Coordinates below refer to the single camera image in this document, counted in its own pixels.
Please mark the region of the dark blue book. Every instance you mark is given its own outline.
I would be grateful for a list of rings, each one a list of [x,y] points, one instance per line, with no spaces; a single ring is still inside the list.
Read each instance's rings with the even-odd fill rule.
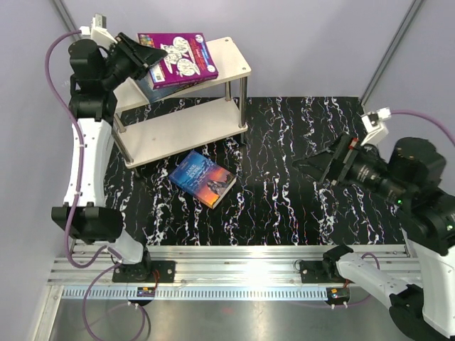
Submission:
[[[152,89],[150,78],[143,78],[142,80],[137,80],[136,84],[139,89],[144,93],[145,97],[150,103],[158,102],[163,100],[165,97],[173,95],[177,92],[183,91],[189,87],[197,85],[197,82],[188,83],[184,85],[174,85],[170,87],[162,87],[159,89]]]

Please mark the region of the purple puzzle book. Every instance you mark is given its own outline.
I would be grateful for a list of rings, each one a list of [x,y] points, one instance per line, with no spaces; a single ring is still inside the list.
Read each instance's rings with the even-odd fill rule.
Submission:
[[[150,90],[214,80],[218,69],[202,33],[138,33],[142,45],[166,51],[167,56],[139,82]]]

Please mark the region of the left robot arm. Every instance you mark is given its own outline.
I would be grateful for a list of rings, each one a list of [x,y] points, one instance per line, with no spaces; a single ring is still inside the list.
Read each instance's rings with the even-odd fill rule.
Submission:
[[[51,210],[52,221],[64,231],[65,255],[75,268],[87,268],[94,260],[77,263],[70,240],[99,242],[95,256],[110,254],[114,281],[158,281],[160,268],[149,251],[126,231],[121,212],[106,207],[104,179],[112,147],[120,145],[114,91],[129,78],[143,79],[167,53],[119,33],[107,48],[93,39],[77,40],[68,54],[70,101],[62,106],[72,124],[73,156],[63,204]]]

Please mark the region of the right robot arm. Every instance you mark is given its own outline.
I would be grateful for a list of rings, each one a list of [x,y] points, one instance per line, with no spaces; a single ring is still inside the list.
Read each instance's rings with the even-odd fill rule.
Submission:
[[[420,284],[394,279],[346,245],[325,252],[322,274],[359,285],[388,310],[413,340],[454,339],[454,196],[439,184],[446,160],[426,139],[399,139],[388,161],[352,136],[293,162],[318,182],[356,185],[397,207],[397,217],[419,262]]]

